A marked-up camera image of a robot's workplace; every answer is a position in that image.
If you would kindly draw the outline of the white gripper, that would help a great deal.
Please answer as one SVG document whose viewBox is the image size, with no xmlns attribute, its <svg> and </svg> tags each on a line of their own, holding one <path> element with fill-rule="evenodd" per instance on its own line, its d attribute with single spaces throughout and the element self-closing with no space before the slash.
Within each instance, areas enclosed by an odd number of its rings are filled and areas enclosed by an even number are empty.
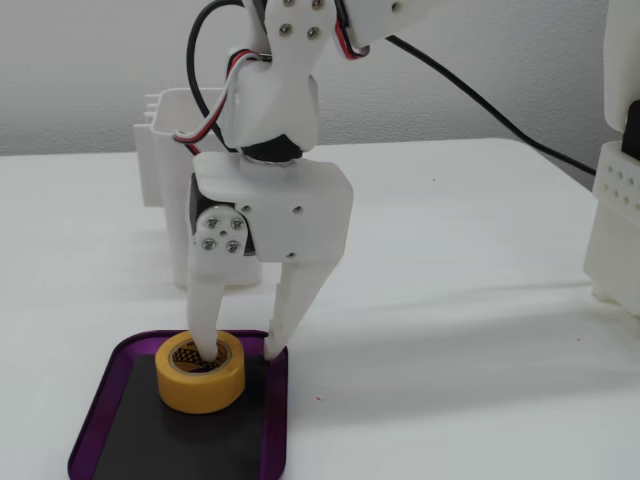
<svg viewBox="0 0 640 480">
<path fill-rule="evenodd" d="M 287 346 L 344 254 L 353 189 L 330 162 L 267 165 L 221 152 L 193 160 L 199 189 L 215 205 L 195 220 L 187 255 L 187 323 L 199 355 L 218 355 L 217 319 L 225 289 L 256 283 L 255 255 L 282 265 L 264 358 Z"/>
</svg>

